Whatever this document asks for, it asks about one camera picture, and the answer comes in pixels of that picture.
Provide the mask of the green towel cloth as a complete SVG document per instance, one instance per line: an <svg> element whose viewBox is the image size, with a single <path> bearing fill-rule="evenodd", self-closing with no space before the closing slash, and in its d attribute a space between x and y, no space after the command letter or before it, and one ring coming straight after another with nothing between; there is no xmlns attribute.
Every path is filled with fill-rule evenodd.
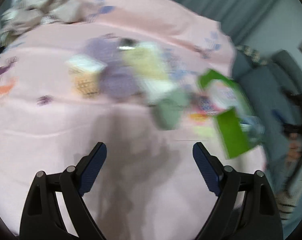
<svg viewBox="0 0 302 240"><path fill-rule="evenodd" d="M183 89L171 91L152 107L157 127L164 131L176 129L185 109L190 106L190 97Z"/></svg>

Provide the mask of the yellow tissue pack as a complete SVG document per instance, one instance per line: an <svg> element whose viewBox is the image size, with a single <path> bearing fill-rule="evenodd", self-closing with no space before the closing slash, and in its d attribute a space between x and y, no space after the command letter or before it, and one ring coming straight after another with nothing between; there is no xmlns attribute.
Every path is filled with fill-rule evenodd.
<svg viewBox="0 0 302 240"><path fill-rule="evenodd" d="M100 93L99 79L107 67L103 61L85 54L73 55L66 61L73 89L83 98L93 98Z"/></svg>

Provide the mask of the purple mesh bath sponge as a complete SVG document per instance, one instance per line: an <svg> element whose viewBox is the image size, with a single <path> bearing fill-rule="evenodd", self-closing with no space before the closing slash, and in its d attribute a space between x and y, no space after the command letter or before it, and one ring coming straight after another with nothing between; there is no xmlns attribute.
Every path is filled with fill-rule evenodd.
<svg viewBox="0 0 302 240"><path fill-rule="evenodd" d="M139 94L140 88L133 68L123 60L119 43L119 39L90 38L83 53L106 64L99 76L99 90L114 100L125 101Z"/></svg>

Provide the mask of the cream yellow fluffy towel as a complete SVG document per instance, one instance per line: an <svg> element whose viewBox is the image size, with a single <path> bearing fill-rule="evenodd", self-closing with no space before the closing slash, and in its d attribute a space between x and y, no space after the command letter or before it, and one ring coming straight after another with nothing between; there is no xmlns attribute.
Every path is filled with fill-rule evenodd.
<svg viewBox="0 0 302 240"><path fill-rule="evenodd" d="M123 51L122 59L133 68L148 105L157 104L178 88L169 75L169 67L157 44L139 42L134 48Z"/></svg>

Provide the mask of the blue white plush toy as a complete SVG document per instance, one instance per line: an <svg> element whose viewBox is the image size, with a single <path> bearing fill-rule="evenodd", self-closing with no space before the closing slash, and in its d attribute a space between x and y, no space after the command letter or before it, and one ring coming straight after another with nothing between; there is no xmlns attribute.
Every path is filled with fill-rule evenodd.
<svg viewBox="0 0 302 240"><path fill-rule="evenodd" d="M265 128L257 116L246 115L241 117L240 127L248 138L251 147L261 143Z"/></svg>

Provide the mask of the green cardboard box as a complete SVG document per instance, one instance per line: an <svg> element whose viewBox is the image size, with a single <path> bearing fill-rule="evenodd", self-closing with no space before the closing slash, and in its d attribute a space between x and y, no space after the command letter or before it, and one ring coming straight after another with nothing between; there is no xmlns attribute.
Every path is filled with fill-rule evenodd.
<svg viewBox="0 0 302 240"><path fill-rule="evenodd" d="M233 89L237 98L236 107L222 110L212 103L208 95L208 87L213 80L222 80ZM248 138L240 127L241 117L246 115L256 116L256 114L239 85L219 72L209 69L205 74L198 77L198 87L200 95L196 100L197 110L201 114L212 116L216 120L219 135L226 150L226 156L229 159L233 159L256 147L249 145Z"/></svg>

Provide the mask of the pink wet wipes canister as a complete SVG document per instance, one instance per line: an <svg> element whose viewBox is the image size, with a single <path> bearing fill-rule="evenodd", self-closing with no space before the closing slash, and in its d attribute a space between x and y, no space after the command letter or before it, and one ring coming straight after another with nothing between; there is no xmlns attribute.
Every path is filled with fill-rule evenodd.
<svg viewBox="0 0 302 240"><path fill-rule="evenodd" d="M233 89L222 80L213 80L208 87L208 95L212 103L225 110L237 106L237 98Z"/></svg>

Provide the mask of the grey-blue sofa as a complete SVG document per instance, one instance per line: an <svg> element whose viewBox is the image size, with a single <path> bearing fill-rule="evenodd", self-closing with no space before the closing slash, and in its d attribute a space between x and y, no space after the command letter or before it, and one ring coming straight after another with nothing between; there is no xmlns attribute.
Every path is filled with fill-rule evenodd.
<svg viewBox="0 0 302 240"><path fill-rule="evenodd" d="M290 147L301 144L302 139L290 141L273 112L277 111L289 124L302 124L299 107L283 93L289 90L302 94L302 70L285 50L267 60L253 59L248 51L237 50L232 78L265 128L262 145L267 156L267 176L287 238L302 220L302 165L296 171L299 160L289 158Z"/></svg>

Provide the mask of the patterned cushion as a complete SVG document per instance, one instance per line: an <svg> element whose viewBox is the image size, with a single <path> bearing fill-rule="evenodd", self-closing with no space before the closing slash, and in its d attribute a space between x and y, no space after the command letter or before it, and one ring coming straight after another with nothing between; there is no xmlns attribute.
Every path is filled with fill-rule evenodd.
<svg viewBox="0 0 302 240"><path fill-rule="evenodd" d="M258 50L255 50L247 45L239 45L236 49L242 52L253 64L253 66L266 66L268 64L268 60L260 55Z"/></svg>

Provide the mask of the pink printed bed sheet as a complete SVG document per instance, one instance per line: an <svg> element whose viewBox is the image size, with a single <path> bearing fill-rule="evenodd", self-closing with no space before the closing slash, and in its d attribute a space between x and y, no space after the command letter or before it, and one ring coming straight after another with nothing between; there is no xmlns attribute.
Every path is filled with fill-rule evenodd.
<svg viewBox="0 0 302 240"><path fill-rule="evenodd" d="M35 174L62 172L98 142L107 158L84 201L107 239L194 239L216 196L192 156L201 141L240 172L262 170L262 147L227 159L212 120L184 114L162 131L142 95L116 102L83 99L71 85L67 61L91 38L155 42L180 60L180 85L196 89L198 75L231 74L235 47L220 23L171 0L84 0L106 9L94 22L41 25L0 57L0 217L18 234Z"/></svg>

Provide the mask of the teal curtain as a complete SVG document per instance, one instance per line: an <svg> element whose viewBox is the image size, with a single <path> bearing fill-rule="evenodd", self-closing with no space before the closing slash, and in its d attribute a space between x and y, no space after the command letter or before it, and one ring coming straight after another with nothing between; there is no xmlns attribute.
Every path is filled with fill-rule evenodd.
<svg viewBox="0 0 302 240"><path fill-rule="evenodd" d="M236 45L256 48L291 33L302 21L299 0L172 0L220 23Z"/></svg>

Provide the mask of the crumpled beige cloth pile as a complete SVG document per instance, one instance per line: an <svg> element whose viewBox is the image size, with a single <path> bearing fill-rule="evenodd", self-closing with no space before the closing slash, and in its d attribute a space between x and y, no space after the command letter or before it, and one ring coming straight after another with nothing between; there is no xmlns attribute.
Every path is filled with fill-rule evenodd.
<svg viewBox="0 0 302 240"><path fill-rule="evenodd" d="M88 8L83 0L17 0L2 14L0 40L7 45L39 25L84 21Z"/></svg>

